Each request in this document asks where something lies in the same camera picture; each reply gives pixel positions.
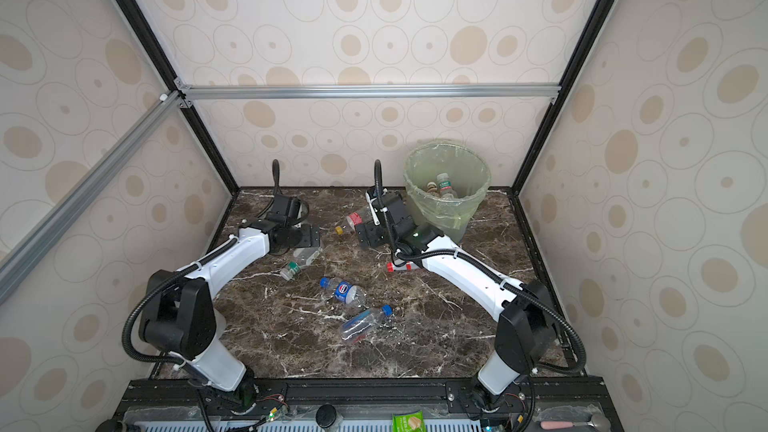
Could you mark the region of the red label clear bottle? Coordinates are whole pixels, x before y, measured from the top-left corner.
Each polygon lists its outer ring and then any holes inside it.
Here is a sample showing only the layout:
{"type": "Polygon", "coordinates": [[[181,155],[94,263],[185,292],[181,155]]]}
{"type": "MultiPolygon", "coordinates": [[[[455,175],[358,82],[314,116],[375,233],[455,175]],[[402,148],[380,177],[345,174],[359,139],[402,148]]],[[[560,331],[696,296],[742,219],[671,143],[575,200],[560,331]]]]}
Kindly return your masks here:
{"type": "Polygon", "coordinates": [[[342,219],[335,227],[334,230],[337,235],[354,234],[355,227],[364,222],[364,213],[360,211],[352,212],[342,219]]]}

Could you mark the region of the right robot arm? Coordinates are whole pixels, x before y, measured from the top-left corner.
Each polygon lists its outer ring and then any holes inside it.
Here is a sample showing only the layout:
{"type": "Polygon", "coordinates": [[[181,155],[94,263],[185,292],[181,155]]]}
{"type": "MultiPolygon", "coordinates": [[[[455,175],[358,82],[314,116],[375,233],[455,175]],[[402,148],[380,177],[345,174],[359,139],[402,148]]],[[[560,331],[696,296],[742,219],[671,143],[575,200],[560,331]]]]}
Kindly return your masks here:
{"type": "Polygon", "coordinates": [[[558,313],[543,283],[524,283],[465,252],[430,223],[418,225],[402,195],[383,186],[380,160],[374,161],[374,185],[366,191],[372,218],[355,227],[363,248],[389,247],[396,262],[413,262],[449,281],[478,303],[497,323],[494,351],[477,372],[472,402],[491,411],[509,386],[543,369],[578,376],[587,362],[575,328],[558,313]]]}

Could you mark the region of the red white label bottle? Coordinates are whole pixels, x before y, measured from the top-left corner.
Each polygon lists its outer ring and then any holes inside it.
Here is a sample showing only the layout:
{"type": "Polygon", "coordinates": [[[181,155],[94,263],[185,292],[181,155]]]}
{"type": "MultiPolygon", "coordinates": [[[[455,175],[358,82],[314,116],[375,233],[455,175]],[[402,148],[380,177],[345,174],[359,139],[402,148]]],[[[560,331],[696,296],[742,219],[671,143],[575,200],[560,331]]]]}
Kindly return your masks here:
{"type": "Polygon", "coordinates": [[[447,173],[438,174],[436,176],[436,182],[439,188],[440,197],[442,199],[455,200],[459,198],[458,194],[456,193],[452,185],[450,176],[447,173]]]}

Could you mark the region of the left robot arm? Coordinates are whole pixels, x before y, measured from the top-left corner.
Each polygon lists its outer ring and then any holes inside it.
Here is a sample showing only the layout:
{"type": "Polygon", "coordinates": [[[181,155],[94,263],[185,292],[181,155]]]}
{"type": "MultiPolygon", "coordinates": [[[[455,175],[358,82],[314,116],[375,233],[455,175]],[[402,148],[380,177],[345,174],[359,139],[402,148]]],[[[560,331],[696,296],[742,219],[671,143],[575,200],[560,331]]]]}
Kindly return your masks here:
{"type": "Polygon", "coordinates": [[[214,299],[252,263],[319,243],[319,234],[305,222],[309,206],[280,188],[278,160],[272,161],[272,177],[267,206],[227,241],[178,270],[159,270],[150,277],[122,330],[122,347],[130,358],[179,366],[224,393],[245,392],[247,367],[220,340],[225,326],[214,299]]]}

